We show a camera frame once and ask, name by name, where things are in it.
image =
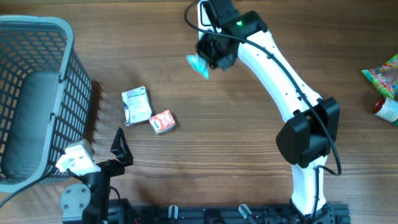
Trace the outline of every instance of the white plastic part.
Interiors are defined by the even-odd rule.
[[[312,213],[315,203],[315,170],[318,165],[325,165],[328,156],[319,157],[310,162],[307,168],[299,165],[292,165],[293,171],[293,195],[292,201],[296,208],[303,215]],[[319,201],[317,210],[321,209],[326,203],[323,195],[323,169],[319,170]]]
[[[213,27],[210,24],[209,17],[207,16],[206,9],[203,7],[203,2],[207,0],[201,0],[198,2],[198,27],[204,30],[214,31]],[[199,40],[203,36],[204,33],[199,32]]]
[[[311,105],[315,106],[318,104],[317,99],[321,98],[321,96],[306,85],[289,65],[276,47],[269,31],[259,31],[249,36],[248,40],[265,47],[270,53],[274,54],[274,57],[283,64],[302,92],[307,96]],[[265,86],[275,101],[284,122],[294,117],[294,111],[306,111],[309,109],[307,104],[303,100],[300,100],[300,95],[296,92],[286,74],[273,59],[267,58],[267,55],[263,51],[250,44],[240,44],[238,57],[257,75],[258,79]]]
[[[60,172],[65,172],[68,169],[76,175],[85,175],[91,172],[99,172],[99,168],[94,164],[92,158],[94,150],[86,139],[78,142],[73,142],[65,149],[65,154],[57,161],[56,167]]]

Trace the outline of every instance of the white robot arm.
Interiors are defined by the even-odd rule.
[[[220,24],[223,23],[229,26],[228,27],[229,32],[227,32],[227,34],[230,34],[231,31],[236,32],[239,29],[243,29],[243,27],[246,26],[247,21],[245,21],[244,16],[238,17],[236,11],[231,10],[230,8],[231,5],[229,5],[229,3],[228,1],[225,0],[200,1],[197,5],[198,28],[202,30],[211,30],[211,31],[214,31],[214,29],[216,29],[217,33],[223,33],[223,29],[222,27],[220,27]],[[226,9],[227,13],[225,14],[226,16],[224,16],[224,18],[220,16],[220,14],[223,13],[222,9],[220,9],[221,7],[227,8]],[[289,63],[283,57],[281,52],[278,50],[269,30],[260,29],[257,32],[249,33],[249,35],[246,34],[246,36],[243,37],[245,37],[247,40],[250,40],[251,42],[254,42],[264,47],[275,58],[277,58],[278,61],[280,61],[281,64],[286,68],[286,70],[289,71],[291,77],[295,80],[296,84],[300,87],[301,91],[304,93],[304,95],[307,97],[307,100],[310,102],[310,104],[313,107],[318,106],[320,102],[323,101],[321,96],[317,92],[313,91],[308,85],[306,85],[304,81],[297,75],[294,69],[289,65]],[[203,38],[206,38],[204,36],[204,33],[199,32],[199,39],[203,40]],[[200,41],[198,43],[197,51],[198,49],[199,50],[201,49],[200,44],[203,45],[204,44],[203,41]],[[267,54],[265,54],[262,50],[258,49],[257,47],[244,42],[238,43],[237,51],[238,51],[237,57],[257,75],[258,79],[260,79],[261,83],[269,92],[272,99],[275,101],[279,109],[279,112],[282,115],[282,119],[285,123],[291,119],[294,119],[297,114],[297,111],[304,112],[309,110],[308,105],[302,100],[296,88],[293,86],[292,82],[287,77],[287,74],[281,69],[280,66],[278,66],[278,64],[276,64],[273,60],[271,60],[271,58],[269,58]],[[209,63],[213,63],[213,66],[211,67],[213,68],[217,67],[216,64],[217,62],[213,58],[210,58],[208,55],[205,55],[204,58]],[[315,153],[314,155],[309,156],[308,163],[305,163],[304,165],[299,162],[292,163],[287,159],[292,164],[292,172],[293,172],[294,190],[292,195],[292,203],[294,204],[298,212],[302,214],[302,216],[311,214],[314,211],[314,206],[315,206],[314,198],[317,196],[316,195],[317,177],[316,177],[315,168],[318,166],[325,165],[327,154],[328,153],[325,154]],[[321,209],[326,203],[325,197],[323,195],[323,169],[319,170],[318,178],[319,178],[318,180],[319,194],[318,194],[318,203],[316,210]]]

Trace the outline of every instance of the snack bag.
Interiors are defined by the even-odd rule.
[[[122,92],[122,99],[126,126],[147,121],[152,116],[147,89],[144,86]]]
[[[385,97],[398,96],[398,54],[380,67],[362,70],[362,73]]]
[[[187,60],[192,68],[200,73],[205,79],[209,79],[209,68],[208,64],[205,59],[199,57],[198,54],[196,55],[187,55]]]
[[[150,125],[154,128],[156,134],[170,131],[175,126],[175,121],[170,110],[163,111],[149,118]]]

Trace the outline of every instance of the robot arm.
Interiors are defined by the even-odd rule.
[[[202,0],[198,3],[198,27],[202,30],[216,30],[221,34],[233,35],[250,40],[267,49],[289,71],[307,100],[321,114],[335,141],[340,109],[333,98],[323,100],[297,75],[279,52],[265,23],[254,12],[240,15],[230,0]],[[287,74],[270,57],[257,47],[211,37],[199,32],[197,53],[206,59],[211,68],[226,70],[241,59],[260,79],[275,101],[285,126],[277,136],[277,146],[283,157],[292,165],[294,191],[292,203],[302,217],[311,214],[316,197],[317,166],[324,166],[330,145],[313,120],[308,105],[301,99]],[[323,196],[323,169],[319,170],[319,210],[326,200]]]
[[[118,129],[111,146],[116,159],[94,164],[94,150],[87,140],[73,142],[65,149],[56,166],[81,183],[67,187],[60,198],[64,224],[134,223],[134,212],[127,199],[109,200],[111,178],[124,174],[124,168],[133,164],[131,151],[124,132]]]

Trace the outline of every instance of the colorful snack package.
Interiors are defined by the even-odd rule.
[[[362,70],[362,73],[385,97],[398,96],[398,54],[380,67]]]
[[[149,118],[149,122],[154,128],[156,134],[170,131],[175,126],[175,121],[170,110],[163,111],[160,114]]]

